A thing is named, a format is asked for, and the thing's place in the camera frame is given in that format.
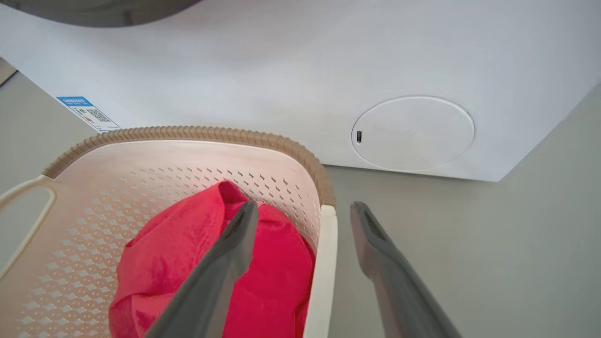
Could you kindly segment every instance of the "red towel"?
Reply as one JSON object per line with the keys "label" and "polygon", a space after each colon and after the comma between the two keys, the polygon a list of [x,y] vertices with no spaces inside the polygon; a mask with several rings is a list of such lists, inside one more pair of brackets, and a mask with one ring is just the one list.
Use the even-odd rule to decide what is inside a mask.
{"label": "red towel", "polygon": [[[153,217],[117,266],[113,338],[142,337],[248,199],[221,182]],[[224,337],[302,337],[314,253],[278,209],[259,207],[252,262],[235,284]]]}

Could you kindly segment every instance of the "floor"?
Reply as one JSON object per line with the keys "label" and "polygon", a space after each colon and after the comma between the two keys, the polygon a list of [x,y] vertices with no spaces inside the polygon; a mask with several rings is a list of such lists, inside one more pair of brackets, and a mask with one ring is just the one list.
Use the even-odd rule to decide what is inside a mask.
{"label": "floor", "polygon": [[[600,113],[597,88],[500,183],[329,167],[339,220],[329,336],[384,336],[349,224],[349,206],[361,200],[463,337],[598,337]],[[16,74],[0,87],[0,192],[94,134]],[[2,214],[0,262],[43,200]]]}

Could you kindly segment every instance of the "basket handle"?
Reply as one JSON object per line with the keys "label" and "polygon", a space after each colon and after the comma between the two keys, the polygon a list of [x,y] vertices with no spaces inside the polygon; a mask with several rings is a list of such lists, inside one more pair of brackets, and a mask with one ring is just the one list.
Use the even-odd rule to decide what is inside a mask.
{"label": "basket handle", "polygon": [[13,266],[17,258],[19,258],[21,252],[23,252],[27,244],[30,242],[31,238],[34,236],[37,229],[44,222],[44,220],[48,216],[48,213],[52,209],[52,206],[56,201],[56,192],[54,191],[54,189],[52,189],[52,182],[53,180],[51,178],[44,175],[39,175],[35,179],[25,181],[0,195],[1,214],[2,211],[12,202],[14,202],[19,196],[23,195],[24,193],[30,190],[33,190],[35,188],[44,188],[50,193],[50,199],[48,200],[44,208],[41,210],[41,213],[35,221],[34,225],[31,227],[31,230],[29,231],[29,233],[27,233],[27,236],[25,237],[23,242],[21,242],[21,244],[19,245],[17,251],[15,251],[15,253],[10,257],[6,265],[2,267],[2,270],[0,270],[0,280],[4,278],[4,275],[10,269],[10,267]]}

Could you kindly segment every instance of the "laundry basket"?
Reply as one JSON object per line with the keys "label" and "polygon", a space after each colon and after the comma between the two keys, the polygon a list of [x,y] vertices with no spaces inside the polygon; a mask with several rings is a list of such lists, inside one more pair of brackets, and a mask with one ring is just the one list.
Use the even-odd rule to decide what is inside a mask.
{"label": "laundry basket", "polygon": [[285,212],[315,249],[305,337],[326,337],[338,228],[325,169],[287,138],[207,127],[100,134],[0,197],[2,211],[27,190],[50,191],[0,274],[1,336],[110,336],[108,307],[125,244],[158,212],[222,180]]}

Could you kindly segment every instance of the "washing machine door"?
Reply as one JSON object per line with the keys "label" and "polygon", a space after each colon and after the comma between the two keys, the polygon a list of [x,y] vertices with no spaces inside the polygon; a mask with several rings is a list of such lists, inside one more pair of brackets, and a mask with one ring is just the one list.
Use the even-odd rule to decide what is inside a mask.
{"label": "washing machine door", "polygon": [[45,19],[87,27],[122,27],[176,14],[200,0],[0,0]]}

